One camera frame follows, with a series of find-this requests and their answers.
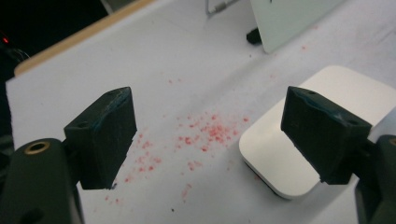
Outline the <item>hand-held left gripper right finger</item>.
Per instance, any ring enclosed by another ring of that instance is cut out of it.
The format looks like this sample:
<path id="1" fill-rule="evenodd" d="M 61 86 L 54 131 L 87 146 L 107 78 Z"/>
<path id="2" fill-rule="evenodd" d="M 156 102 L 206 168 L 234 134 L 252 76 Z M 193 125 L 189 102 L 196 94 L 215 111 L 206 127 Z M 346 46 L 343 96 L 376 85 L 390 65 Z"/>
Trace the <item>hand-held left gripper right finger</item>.
<path id="1" fill-rule="evenodd" d="M 280 129 L 329 185 L 349 182 L 347 159 L 367 141 L 372 125 L 321 94 L 288 87 Z"/>

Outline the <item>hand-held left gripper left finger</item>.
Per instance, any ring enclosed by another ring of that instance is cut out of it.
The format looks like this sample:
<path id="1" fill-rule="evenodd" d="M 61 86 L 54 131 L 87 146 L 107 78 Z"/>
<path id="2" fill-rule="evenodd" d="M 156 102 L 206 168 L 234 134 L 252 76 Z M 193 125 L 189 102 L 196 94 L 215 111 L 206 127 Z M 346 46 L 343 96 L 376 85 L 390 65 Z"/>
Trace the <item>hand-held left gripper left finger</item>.
<path id="1" fill-rule="evenodd" d="M 108 91 L 64 127 L 84 189 L 110 189 L 137 132 L 129 87 Z"/>

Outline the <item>wooden table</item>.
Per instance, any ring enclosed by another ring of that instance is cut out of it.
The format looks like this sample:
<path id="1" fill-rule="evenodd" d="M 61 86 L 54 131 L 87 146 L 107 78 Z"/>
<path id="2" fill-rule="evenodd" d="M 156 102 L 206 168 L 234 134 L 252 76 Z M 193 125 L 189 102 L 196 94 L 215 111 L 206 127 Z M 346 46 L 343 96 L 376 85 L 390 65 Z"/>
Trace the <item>wooden table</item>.
<path id="1" fill-rule="evenodd" d="M 70 35 L 66 39 L 54 44 L 48 49 L 45 49 L 28 60 L 20 63 L 14 69 L 14 76 L 20 77 L 24 73 L 32 70 L 33 68 L 39 66 L 40 64 L 48 61 L 49 59 L 73 48 L 75 45 L 87 40 L 88 38 L 97 35 L 98 33 L 104 31 L 106 28 L 120 22 L 128 16 L 135 14 L 136 12 L 142 10 L 143 8 L 154 3 L 156 0 L 136 0 L 135 2 L 127 5 L 126 7 L 116 11 L 115 13 L 106 16 L 105 18 L 95 22 L 94 24 Z"/>

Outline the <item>scattered red crumbs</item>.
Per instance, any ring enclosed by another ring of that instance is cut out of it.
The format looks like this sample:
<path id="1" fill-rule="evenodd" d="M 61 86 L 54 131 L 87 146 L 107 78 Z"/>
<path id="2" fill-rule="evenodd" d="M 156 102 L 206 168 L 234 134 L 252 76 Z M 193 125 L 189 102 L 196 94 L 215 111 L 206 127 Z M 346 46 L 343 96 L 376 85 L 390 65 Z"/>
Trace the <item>scattered red crumbs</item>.
<path id="1" fill-rule="evenodd" d="M 113 189 L 101 199 L 124 206 L 216 197 L 232 184 L 237 140 L 248 124 L 246 116 L 203 112 L 169 119 L 162 130 L 139 131 Z"/>

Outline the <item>white table cover sheet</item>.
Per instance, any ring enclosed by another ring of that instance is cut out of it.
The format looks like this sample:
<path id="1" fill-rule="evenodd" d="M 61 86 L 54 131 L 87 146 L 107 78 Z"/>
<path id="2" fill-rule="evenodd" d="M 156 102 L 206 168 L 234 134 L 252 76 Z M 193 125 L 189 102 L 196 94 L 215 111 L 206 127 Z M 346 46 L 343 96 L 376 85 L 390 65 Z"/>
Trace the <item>white table cover sheet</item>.
<path id="1" fill-rule="evenodd" d="M 220 112 L 249 124 L 297 85 L 341 65 L 396 88 L 396 0 L 347 0 L 276 52 L 249 45 L 255 19 L 243 0 L 208 18 L 205 0 L 156 1 L 7 85 L 14 142 L 62 138 L 106 91 L 130 87 L 138 132 L 183 115 Z M 244 163 L 231 186 L 193 203 L 108 205 L 80 197 L 87 224 L 357 224 L 352 185 L 276 196 Z"/>

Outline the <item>black board stand foot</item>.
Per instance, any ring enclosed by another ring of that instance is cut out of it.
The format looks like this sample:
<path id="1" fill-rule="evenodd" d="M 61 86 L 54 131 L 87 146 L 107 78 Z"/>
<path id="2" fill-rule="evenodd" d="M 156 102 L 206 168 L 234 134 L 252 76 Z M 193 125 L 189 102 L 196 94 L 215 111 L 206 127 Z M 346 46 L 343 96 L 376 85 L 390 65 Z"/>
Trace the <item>black board stand foot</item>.
<path id="1" fill-rule="evenodd" d="M 258 28 L 251 30 L 247 34 L 247 42 L 251 45 L 260 45 L 262 39 Z"/>

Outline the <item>white standing board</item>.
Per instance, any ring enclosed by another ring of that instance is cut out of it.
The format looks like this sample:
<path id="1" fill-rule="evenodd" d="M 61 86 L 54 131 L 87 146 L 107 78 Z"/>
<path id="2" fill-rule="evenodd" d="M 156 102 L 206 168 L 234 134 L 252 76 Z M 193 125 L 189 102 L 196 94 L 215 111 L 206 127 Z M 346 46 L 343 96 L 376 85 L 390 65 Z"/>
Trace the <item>white standing board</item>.
<path id="1" fill-rule="evenodd" d="M 250 0 L 262 46 L 273 53 L 346 0 Z"/>

